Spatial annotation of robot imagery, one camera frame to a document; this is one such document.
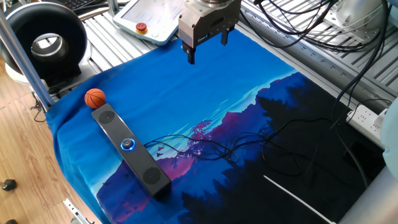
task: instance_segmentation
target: speaker grille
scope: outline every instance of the speaker grille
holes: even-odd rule
[[[104,111],[99,115],[98,121],[101,124],[108,124],[109,122],[113,121],[114,113],[113,111]]]
[[[144,172],[142,178],[147,184],[156,184],[160,180],[161,175],[162,173],[160,172],[159,168],[151,167]]]

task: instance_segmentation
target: black speaker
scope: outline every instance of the black speaker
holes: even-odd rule
[[[171,191],[170,178],[109,103],[93,111],[91,115],[150,196],[161,197]]]

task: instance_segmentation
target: chair wheel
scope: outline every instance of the chair wheel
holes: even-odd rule
[[[9,220],[6,222],[6,224],[18,224],[18,222],[15,220]]]
[[[5,190],[5,191],[14,190],[17,188],[17,182],[15,180],[6,180],[6,181],[4,181],[4,183],[7,186],[6,188],[3,188],[3,190]]]

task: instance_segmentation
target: speaker button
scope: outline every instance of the speaker button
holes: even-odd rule
[[[136,142],[132,138],[128,138],[122,141],[122,144],[120,145],[121,148],[125,151],[131,151],[134,149],[134,146],[136,145]]]

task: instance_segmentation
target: white cable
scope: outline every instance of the white cable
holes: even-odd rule
[[[328,222],[329,224],[336,224],[335,222],[330,221],[329,219],[327,219],[327,217],[325,217],[324,215],[322,215],[320,212],[316,211],[313,207],[311,207],[309,204],[305,203],[303,200],[299,199],[296,195],[292,194],[291,192],[289,192],[288,190],[284,189],[281,185],[275,183],[273,180],[271,180],[269,177],[267,177],[266,175],[264,175],[264,177],[269,180],[269,182],[273,183],[275,186],[277,186],[278,188],[282,189],[284,192],[288,193],[290,196],[292,196],[293,198],[295,198],[296,200],[298,200],[299,202],[301,202],[303,205],[307,206],[307,208],[309,208],[310,210],[312,210],[313,212],[315,212],[317,215],[319,215],[319,217],[323,218],[324,221]]]

